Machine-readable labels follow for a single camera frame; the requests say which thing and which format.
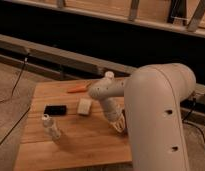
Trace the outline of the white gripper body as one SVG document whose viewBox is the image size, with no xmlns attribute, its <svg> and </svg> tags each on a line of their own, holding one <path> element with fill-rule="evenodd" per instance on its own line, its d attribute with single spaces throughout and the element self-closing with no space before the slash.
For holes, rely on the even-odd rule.
<svg viewBox="0 0 205 171">
<path fill-rule="evenodd" d="M 105 99 L 101 102 L 101 107 L 105 118 L 109 121 L 112 127 L 119 133 L 126 129 L 125 117 L 121 106 L 113 98 Z"/>
</svg>

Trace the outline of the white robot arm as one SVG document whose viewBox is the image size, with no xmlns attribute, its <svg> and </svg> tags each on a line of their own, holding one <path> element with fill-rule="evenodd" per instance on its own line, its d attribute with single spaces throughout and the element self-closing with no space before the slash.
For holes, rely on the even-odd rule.
<svg viewBox="0 0 205 171">
<path fill-rule="evenodd" d="M 92 84 L 107 120 L 124 118 L 134 171 L 190 171 L 180 103 L 195 90 L 194 72 L 180 63 L 154 64 L 116 80 L 112 73 Z"/>
</svg>

